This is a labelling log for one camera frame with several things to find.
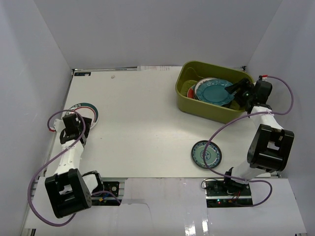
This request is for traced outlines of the teal scalloped plate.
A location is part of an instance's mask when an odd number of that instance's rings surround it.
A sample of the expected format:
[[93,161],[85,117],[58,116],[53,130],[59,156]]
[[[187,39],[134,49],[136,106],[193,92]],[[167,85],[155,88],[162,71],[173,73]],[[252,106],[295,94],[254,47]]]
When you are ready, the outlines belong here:
[[222,79],[214,79],[203,83],[196,92],[199,101],[223,106],[230,103],[234,96],[224,88],[232,85],[231,82]]

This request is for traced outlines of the orange sunburst plate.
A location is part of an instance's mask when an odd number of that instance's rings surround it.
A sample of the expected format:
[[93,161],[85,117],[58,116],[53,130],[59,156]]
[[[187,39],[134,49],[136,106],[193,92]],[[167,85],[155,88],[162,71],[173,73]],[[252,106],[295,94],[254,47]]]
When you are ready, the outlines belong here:
[[194,92],[194,99],[198,100],[198,97],[196,95],[197,89],[205,82],[210,81],[210,80],[214,80],[215,78],[203,78],[201,79],[199,82],[197,82],[194,86],[193,92]]

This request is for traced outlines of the red teal floral plate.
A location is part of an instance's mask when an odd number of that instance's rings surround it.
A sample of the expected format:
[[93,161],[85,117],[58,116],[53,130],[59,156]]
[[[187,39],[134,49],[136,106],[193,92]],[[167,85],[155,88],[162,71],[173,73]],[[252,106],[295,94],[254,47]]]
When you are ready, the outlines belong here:
[[187,98],[196,99],[194,89],[195,89],[195,85],[191,86],[188,89],[188,91],[187,91]]

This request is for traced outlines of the grey deer plate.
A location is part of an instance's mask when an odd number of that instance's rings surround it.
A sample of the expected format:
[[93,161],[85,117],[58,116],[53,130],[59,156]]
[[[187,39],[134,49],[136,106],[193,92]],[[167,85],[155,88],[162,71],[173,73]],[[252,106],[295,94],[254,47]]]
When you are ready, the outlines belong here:
[[233,106],[234,106],[234,100],[225,105],[226,108],[232,108]]

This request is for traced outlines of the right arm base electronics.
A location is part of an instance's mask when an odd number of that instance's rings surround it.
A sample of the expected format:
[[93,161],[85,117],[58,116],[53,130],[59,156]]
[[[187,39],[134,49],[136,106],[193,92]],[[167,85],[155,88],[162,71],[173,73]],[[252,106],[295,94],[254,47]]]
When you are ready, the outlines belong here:
[[250,207],[253,205],[250,186],[229,186],[223,179],[207,178],[201,182],[207,208]]

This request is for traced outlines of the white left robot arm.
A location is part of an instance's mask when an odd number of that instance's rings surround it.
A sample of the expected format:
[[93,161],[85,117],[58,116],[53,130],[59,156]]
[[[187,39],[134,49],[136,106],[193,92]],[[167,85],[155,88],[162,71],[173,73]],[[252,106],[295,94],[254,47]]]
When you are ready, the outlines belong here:
[[89,135],[92,119],[70,113],[63,117],[60,133],[61,159],[55,173],[45,180],[45,188],[57,218],[63,218],[92,206],[92,195],[103,193],[104,184],[97,171],[80,174],[81,155]]

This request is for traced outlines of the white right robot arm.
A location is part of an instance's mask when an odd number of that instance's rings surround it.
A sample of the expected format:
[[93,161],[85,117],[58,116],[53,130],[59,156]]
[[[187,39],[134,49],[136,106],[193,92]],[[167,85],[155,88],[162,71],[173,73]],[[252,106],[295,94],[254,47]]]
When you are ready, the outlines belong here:
[[257,127],[246,161],[225,173],[227,177],[222,184],[223,192],[234,196],[253,178],[264,173],[282,171],[286,167],[294,133],[285,130],[275,120],[272,109],[267,104],[272,84],[263,80],[262,76],[256,83],[243,78],[225,90],[234,95],[234,100],[245,108]]

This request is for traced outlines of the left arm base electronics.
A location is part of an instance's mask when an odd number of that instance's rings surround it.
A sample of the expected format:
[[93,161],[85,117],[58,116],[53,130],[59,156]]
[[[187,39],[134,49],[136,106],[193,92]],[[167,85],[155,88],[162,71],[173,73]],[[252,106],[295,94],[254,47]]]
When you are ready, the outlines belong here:
[[92,206],[120,206],[124,194],[124,183],[103,181],[101,187],[92,191]]

